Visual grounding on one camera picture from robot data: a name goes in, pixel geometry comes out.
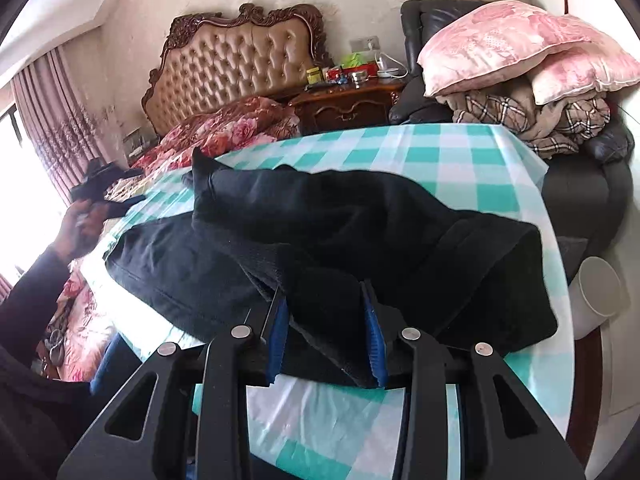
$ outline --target wooden nightstand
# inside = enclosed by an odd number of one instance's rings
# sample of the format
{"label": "wooden nightstand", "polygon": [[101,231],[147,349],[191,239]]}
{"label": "wooden nightstand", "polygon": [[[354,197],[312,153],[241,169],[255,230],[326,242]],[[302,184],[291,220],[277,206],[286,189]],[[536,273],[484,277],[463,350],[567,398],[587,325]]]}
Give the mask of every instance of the wooden nightstand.
{"label": "wooden nightstand", "polygon": [[389,109],[396,104],[402,88],[401,79],[383,82],[373,78],[359,88],[347,84],[306,91],[289,101],[289,106],[300,118],[303,135],[384,126],[389,124]]}

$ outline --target floral bedspread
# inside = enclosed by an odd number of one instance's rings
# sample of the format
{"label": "floral bedspread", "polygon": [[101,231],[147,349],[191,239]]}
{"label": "floral bedspread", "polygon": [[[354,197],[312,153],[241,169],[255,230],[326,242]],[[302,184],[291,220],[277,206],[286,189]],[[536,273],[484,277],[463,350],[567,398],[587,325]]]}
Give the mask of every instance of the floral bedspread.
{"label": "floral bedspread", "polygon": [[[91,288],[80,272],[80,265],[81,260],[73,263],[71,275],[58,297],[56,313],[38,345],[37,353],[46,364],[40,372],[50,379],[93,379],[116,333],[106,308],[96,303]],[[55,345],[52,345],[53,332],[62,334],[56,338]],[[58,355],[58,359],[53,357],[54,354]]]}
{"label": "floral bedspread", "polygon": [[300,120],[292,108],[266,97],[252,96],[198,114],[178,124],[162,141],[133,164],[144,176],[120,182],[110,198],[123,200],[140,194],[167,171],[191,165],[193,149],[210,157],[257,144],[298,136]]}

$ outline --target black clothing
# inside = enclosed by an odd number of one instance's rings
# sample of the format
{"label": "black clothing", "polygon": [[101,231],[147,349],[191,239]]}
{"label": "black clothing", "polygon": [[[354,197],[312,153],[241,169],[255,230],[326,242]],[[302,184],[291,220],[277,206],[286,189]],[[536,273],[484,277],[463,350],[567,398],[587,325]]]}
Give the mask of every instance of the black clothing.
{"label": "black clothing", "polygon": [[[373,171],[236,171],[194,150],[193,182],[193,234],[188,215],[138,225],[107,268],[202,340],[241,322],[280,286],[292,327],[371,386],[364,279],[407,323],[459,348],[485,341],[507,354],[558,327],[531,224],[451,210],[419,184]],[[318,378],[314,362],[300,364],[296,375]]]}
{"label": "black clothing", "polygon": [[145,174],[144,170],[140,170],[139,168],[123,170],[115,162],[100,166],[100,160],[98,158],[92,158],[92,160],[89,161],[82,184],[71,188],[71,200],[73,202],[77,200],[91,200],[95,203],[104,202],[109,207],[107,218],[120,218],[126,215],[132,206],[138,202],[142,202],[145,196],[132,196],[122,202],[116,202],[114,200],[105,200],[104,194],[120,179],[132,178],[142,174]]}
{"label": "black clothing", "polygon": [[[49,248],[0,304],[2,478],[54,479],[95,415],[140,365],[120,343],[107,350],[90,384],[52,381],[31,371],[36,346],[68,277],[67,267]],[[110,370],[108,377],[102,368]]]}

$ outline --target tufted leather headboard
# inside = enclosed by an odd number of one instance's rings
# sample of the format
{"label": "tufted leather headboard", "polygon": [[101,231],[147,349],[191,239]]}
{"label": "tufted leather headboard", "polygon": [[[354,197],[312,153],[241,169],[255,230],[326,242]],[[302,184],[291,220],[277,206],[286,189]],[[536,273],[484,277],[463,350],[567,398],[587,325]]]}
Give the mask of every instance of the tufted leather headboard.
{"label": "tufted leather headboard", "polygon": [[189,14],[174,19],[160,68],[142,107],[160,136],[193,114],[238,98],[278,96],[302,90],[306,70],[331,66],[324,47],[322,14],[313,5],[272,10],[242,4],[233,19]]}

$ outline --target black leather sofa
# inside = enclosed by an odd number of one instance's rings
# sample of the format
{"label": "black leather sofa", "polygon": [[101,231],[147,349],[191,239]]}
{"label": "black leather sofa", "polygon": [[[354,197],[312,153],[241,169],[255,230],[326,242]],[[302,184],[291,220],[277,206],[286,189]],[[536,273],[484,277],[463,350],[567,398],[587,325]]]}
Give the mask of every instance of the black leather sofa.
{"label": "black leather sofa", "polygon": [[[482,2],[409,0],[401,21],[408,81],[389,112],[391,124],[451,122],[451,110],[424,97],[418,54],[430,37]],[[632,193],[628,159],[634,141],[624,124],[613,117],[577,155],[557,155],[548,161],[542,197],[558,238],[569,279],[587,256],[601,254],[618,232]]]}

